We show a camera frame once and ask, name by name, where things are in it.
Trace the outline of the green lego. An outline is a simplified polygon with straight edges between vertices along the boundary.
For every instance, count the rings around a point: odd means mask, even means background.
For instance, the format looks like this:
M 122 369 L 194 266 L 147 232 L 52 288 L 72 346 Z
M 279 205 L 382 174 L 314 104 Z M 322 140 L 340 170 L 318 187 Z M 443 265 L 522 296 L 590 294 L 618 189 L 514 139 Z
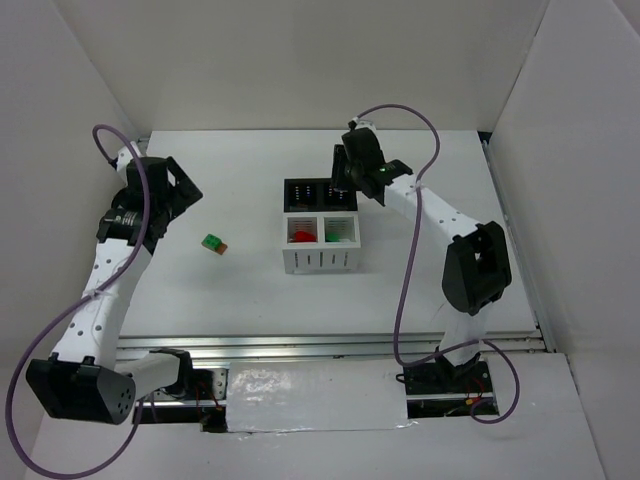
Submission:
M 224 243 L 219 237 L 212 235 L 212 234 L 208 234 L 205 236 L 205 238 L 201 241 L 205 242 L 205 243 L 211 243 L 211 244 L 220 244 L 220 243 Z

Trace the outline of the green lego brick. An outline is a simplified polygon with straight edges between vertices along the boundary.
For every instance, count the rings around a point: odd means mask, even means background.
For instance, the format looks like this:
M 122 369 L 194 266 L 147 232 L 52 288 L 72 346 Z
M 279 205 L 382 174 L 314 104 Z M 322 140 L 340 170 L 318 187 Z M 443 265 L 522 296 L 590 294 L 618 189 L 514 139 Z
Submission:
M 328 243 L 349 243 L 352 242 L 352 239 L 349 235 L 341 232 L 327 232 L 325 234 L 325 241 Z

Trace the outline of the red ridged lego brick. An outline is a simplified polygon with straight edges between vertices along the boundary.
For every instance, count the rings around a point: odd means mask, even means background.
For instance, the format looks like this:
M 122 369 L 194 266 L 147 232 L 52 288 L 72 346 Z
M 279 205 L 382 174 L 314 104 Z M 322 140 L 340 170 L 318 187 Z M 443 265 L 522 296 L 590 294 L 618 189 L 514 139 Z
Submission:
M 317 238 L 313 233 L 303 230 L 297 230 L 294 232 L 292 238 L 292 243 L 316 243 Z

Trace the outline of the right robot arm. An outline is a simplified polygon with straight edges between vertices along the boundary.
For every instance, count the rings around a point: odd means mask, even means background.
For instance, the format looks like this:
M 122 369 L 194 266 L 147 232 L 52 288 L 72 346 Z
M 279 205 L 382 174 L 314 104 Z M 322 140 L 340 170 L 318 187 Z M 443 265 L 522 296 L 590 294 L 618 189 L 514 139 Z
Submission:
M 502 226 L 461 213 L 406 164 L 386 161 L 374 127 L 364 121 L 351 121 L 335 145 L 331 185 L 338 191 L 359 191 L 413 221 L 416 234 L 429 234 L 431 246 L 443 256 L 441 288 L 454 311 L 430 359 L 448 380 L 467 374 L 480 357 L 486 310 L 512 282 Z

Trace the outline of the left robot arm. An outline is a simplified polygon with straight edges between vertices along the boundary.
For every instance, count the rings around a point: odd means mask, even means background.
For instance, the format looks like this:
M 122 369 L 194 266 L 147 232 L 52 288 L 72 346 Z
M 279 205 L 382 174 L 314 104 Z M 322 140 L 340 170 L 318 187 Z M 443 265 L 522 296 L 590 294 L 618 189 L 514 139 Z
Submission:
M 144 157 L 143 170 L 121 157 L 126 185 L 113 198 L 96 234 L 87 302 L 70 317 L 48 359 L 33 359 L 26 380 L 56 419 L 119 425 L 137 400 L 157 391 L 182 396 L 193 363 L 184 350 L 156 348 L 117 366 L 120 332 L 133 294 L 169 224 L 203 194 L 173 157 Z

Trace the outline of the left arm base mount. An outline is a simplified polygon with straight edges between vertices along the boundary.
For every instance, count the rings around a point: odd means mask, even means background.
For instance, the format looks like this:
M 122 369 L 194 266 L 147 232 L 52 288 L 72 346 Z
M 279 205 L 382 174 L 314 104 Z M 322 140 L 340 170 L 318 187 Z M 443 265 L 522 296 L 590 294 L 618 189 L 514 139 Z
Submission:
M 194 407 L 196 415 L 203 418 L 206 414 L 225 411 L 228 377 L 227 368 L 195 368 L 186 386 L 167 388 L 164 393 Z

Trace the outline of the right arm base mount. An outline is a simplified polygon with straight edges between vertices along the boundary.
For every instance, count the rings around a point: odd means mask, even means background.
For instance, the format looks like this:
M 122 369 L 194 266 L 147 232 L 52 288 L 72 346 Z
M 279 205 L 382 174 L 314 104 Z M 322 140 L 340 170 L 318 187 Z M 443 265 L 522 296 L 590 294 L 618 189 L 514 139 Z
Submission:
M 434 361 L 406 368 L 396 375 L 404 386 L 409 419 L 497 415 L 494 390 L 485 361 L 477 360 L 461 368 L 449 368 Z

